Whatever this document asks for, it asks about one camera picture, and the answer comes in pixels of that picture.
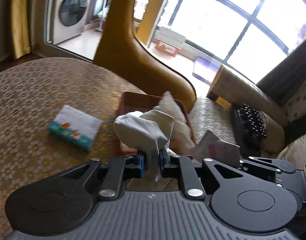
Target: washing machine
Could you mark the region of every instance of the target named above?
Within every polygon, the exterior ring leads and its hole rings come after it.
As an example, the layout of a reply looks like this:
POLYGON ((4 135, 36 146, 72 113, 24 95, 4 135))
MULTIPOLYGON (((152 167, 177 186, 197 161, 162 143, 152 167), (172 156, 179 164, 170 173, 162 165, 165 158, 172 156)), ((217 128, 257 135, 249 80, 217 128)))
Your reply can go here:
POLYGON ((55 0, 52 44, 58 44, 84 32, 89 1, 55 0))

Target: table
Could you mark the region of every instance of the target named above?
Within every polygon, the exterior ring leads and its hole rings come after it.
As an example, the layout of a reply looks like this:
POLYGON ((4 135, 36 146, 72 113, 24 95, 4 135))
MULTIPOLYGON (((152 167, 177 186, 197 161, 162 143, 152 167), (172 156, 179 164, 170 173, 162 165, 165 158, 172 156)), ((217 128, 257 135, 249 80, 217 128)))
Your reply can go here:
POLYGON ((107 162, 115 156, 113 122, 124 91, 143 93, 103 67, 72 58, 38 59, 0 73, 0 238, 12 230, 4 212, 10 193, 93 157, 107 162), (105 120, 90 152, 49 135, 65 104, 105 120))

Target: white and teal tissue package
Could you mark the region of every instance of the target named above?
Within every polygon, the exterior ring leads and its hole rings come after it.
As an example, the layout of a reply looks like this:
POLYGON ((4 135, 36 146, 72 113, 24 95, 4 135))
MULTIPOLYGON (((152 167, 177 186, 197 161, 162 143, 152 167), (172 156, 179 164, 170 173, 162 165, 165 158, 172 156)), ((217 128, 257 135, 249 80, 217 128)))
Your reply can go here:
POLYGON ((82 148, 90 149, 103 120, 65 105, 49 126, 49 131, 82 148))

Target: woven tablecloth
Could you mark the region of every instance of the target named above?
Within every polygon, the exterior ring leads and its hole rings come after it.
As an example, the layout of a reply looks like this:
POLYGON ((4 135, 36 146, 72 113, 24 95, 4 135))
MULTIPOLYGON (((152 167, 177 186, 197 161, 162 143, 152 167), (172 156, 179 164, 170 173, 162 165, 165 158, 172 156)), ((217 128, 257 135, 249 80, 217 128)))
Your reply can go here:
POLYGON ((113 122, 124 91, 143 93, 105 68, 72 58, 38 59, 0 73, 0 239, 12 231, 4 212, 10 193, 93 157, 108 162, 115 156, 113 122), (104 119, 90 152, 49 134, 65 104, 104 119))

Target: curtain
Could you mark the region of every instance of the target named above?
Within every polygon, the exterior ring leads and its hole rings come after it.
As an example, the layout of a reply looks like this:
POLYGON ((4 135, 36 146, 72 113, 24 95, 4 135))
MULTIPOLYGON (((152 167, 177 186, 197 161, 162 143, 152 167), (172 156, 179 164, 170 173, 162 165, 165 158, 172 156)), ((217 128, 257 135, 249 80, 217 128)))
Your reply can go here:
POLYGON ((256 85, 283 106, 306 80, 306 40, 256 85))
POLYGON ((27 0, 11 0, 11 29, 15 59, 29 54, 27 0))

